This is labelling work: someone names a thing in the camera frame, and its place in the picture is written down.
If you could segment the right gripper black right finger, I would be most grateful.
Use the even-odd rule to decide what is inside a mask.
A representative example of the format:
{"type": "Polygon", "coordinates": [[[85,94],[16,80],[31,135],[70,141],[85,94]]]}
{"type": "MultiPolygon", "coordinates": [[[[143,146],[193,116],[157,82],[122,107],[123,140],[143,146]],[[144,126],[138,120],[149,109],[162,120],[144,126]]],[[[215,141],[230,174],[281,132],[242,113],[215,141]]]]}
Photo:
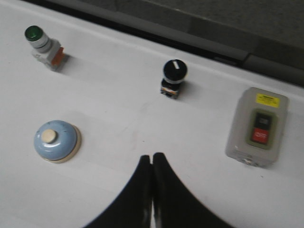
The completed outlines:
{"type": "Polygon", "coordinates": [[[176,175],[164,153],[153,155],[154,212],[157,228],[230,228],[203,205],[176,175]]]}

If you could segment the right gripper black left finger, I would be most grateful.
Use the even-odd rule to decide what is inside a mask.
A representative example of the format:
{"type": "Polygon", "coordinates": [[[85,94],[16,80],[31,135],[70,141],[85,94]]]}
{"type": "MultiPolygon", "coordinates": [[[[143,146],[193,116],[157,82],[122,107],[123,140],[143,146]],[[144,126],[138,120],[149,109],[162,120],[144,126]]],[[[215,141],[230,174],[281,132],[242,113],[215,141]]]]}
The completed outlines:
{"type": "Polygon", "coordinates": [[[140,157],[138,165],[116,199],[87,228],[149,228],[152,215],[152,165],[140,157]]]}

